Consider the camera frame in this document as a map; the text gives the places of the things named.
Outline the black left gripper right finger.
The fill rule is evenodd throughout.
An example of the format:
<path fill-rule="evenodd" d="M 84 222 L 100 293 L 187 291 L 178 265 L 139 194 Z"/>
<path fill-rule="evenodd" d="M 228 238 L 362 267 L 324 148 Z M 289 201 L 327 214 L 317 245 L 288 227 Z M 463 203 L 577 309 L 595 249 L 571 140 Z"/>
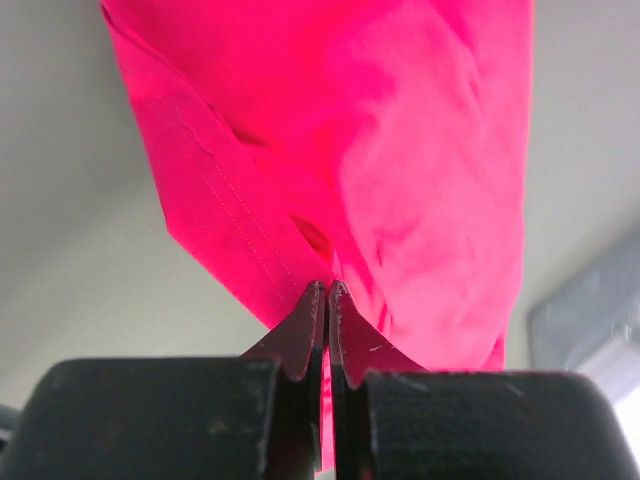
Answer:
<path fill-rule="evenodd" d="M 568 372 L 432 372 L 335 282 L 327 299 L 340 479 L 635 479 L 614 411 Z"/>

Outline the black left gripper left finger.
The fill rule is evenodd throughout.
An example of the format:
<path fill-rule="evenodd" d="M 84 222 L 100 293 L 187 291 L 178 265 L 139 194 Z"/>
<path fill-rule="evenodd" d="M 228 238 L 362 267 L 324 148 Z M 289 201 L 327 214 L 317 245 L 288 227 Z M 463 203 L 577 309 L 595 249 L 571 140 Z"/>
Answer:
<path fill-rule="evenodd" d="M 325 288 L 238 357 L 74 359 L 39 381 L 5 479 L 310 479 L 320 469 Z"/>

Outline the red t shirt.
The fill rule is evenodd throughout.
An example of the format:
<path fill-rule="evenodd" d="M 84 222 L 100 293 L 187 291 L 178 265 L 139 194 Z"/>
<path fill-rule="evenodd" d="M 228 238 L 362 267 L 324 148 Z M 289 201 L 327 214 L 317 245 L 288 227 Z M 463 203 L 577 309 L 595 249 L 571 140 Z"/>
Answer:
<path fill-rule="evenodd" d="M 432 370 L 499 370 L 531 1 L 105 1 L 174 239 L 267 327 L 308 283 Z"/>

